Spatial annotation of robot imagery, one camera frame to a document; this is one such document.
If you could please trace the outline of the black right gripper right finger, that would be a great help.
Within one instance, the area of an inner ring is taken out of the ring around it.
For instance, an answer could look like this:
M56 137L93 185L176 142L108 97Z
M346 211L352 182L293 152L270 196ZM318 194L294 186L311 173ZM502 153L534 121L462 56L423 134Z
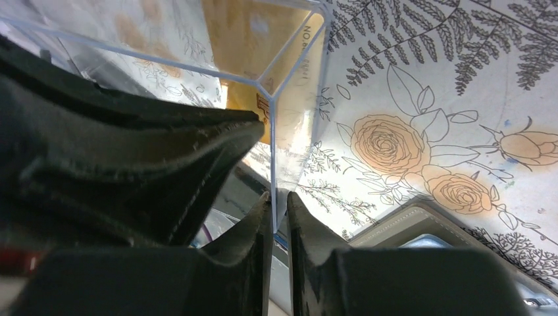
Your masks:
M475 248L353 248L287 197L294 315L526 315L508 272Z

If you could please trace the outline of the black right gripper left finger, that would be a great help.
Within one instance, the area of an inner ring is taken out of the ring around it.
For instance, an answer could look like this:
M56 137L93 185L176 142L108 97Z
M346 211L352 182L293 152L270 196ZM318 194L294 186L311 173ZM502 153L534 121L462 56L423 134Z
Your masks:
M51 252L13 302L14 315L266 315L272 210L264 193L206 246Z

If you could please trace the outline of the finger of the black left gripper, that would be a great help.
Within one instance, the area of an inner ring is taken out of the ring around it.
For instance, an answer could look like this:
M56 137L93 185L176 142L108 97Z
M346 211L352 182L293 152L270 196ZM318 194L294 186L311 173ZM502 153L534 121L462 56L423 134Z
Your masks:
M1 38L1 198L35 228L181 246L264 126L111 90Z

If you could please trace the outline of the grey leather card holder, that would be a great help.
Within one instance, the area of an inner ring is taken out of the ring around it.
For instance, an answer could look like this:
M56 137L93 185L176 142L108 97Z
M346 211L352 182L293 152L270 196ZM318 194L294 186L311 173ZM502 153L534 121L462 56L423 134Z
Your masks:
M462 228L436 208L418 203L389 212L349 239L353 247L402 246L430 234L453 247L492 251L508 271L531 290L557 297L557 256L537 248L520 232L489 233L485 228Z

